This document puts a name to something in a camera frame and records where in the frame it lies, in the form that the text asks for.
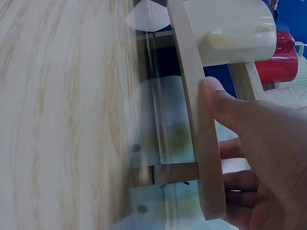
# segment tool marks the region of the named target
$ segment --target white plastic object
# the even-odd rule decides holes
[[[203,66],[270,59],[276,27],[259,0],[184,1]]]

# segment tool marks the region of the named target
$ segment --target wooden frame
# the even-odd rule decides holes
[[[168,0],[167,10],[185,89],[195,160],[198,163],[201,209],[206,219],[223,218],[226,215],[226,203],[221,157],[214,119],[201,93],[201,82],[205,77],[201,58],[183,1]]]
[[[206,108],[201,92],[205,78],[201,58],[183,0],[168,0],[167,10],[173,35],[168,33],[166,40],[174,38],[175,41],[197,163],[156,165],[132,169],[134,186],[170,184],[183,182],[187,179],[198,179],[200,206],[205,219],[224,218],[226,216],[226,202],[221,157],[214,119]],[[156,38],[153,35],[149,37],[149,39],[155,39],[155,44],[158,44],[158,47],[165,47],[161,43],[162,41],[156,40]]]

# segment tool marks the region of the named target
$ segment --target red object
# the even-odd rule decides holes
[[[255,61],[262,84],[292,81],[297,74],[295,41],[288,32],[277,31],[274,55],[267,61]]]

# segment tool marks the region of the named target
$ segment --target wood grain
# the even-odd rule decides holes
[[[238,99],[265,100],[263,87],[254,62],[228,65]]]
[[[213,117],[206,108],[201,84],[201,58],[182,0],[168,0],[167,10],[174,33],[182,73],[195,160],[198,163],[199,196],[206,219],[226,215],[221,157]]]
[[[131,9],[1,1],[0,229],[107,230],[124,218],[138,228],[127,173],[142,126]],[[141,188],[139,202],[162,200],[157,191]]]

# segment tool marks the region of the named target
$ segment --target wooden edge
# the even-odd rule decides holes
[[[152,166],[130,169],[130,187],[150,186],[154,184]]]
[[[196,162],[160,164],[153,166],[154,184],[173,184],[198,179]]]
[[[265,100],[263,87],[254,62],[229,64],[238,99]]]
[[[131,169],[132,187],[174,184],[198,179],[196,162],[160,164]]]
[[[214,119],[203,100],[204,72],[182,0],[168,0],[177,56],[188,108],[195,159],[198,163],[200,205],[206,219],[226,216],[221,157]]]

